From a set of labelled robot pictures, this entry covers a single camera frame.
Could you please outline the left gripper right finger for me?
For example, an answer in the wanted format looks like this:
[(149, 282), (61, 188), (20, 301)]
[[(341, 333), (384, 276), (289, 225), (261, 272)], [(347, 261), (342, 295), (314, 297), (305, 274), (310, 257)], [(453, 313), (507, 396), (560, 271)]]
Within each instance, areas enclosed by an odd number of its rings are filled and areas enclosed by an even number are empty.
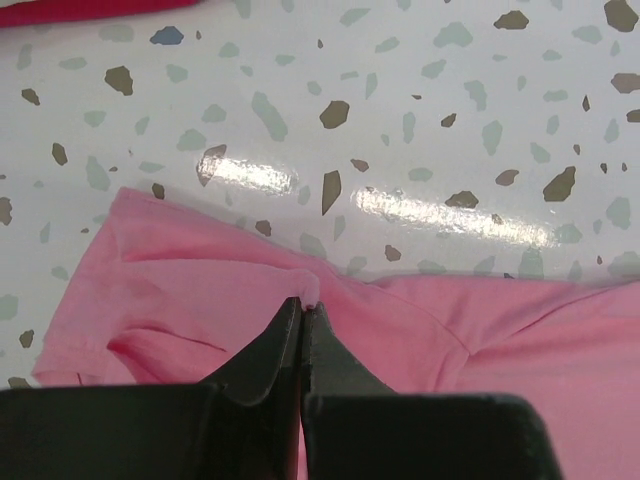
[(399, 394), (303, 316), (301, 421), (311, 479), (560, 479), (546, 427), (507, 394)]

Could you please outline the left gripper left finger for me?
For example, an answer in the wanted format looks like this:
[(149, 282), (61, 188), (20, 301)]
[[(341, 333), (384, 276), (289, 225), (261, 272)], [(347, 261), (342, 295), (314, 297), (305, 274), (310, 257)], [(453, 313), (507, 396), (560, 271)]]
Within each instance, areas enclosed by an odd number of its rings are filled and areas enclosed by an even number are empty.
[(1, 395), (5, 479), (294, 479), (303, 311), (196, 383)]

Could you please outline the pink t shirt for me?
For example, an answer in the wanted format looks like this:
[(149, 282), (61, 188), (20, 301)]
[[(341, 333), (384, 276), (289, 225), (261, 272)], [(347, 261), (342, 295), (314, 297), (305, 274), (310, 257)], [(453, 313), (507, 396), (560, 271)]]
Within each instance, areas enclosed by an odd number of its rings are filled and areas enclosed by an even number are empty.
[(506, 392), (546, 423), (569, 479), (639, 475), (639, 286), (408, 275), (371, 283), (197, 211), (122, 189), (44, 337), (44, 386), (187, 383), (285, 299), (322, 304), (392, 389)]

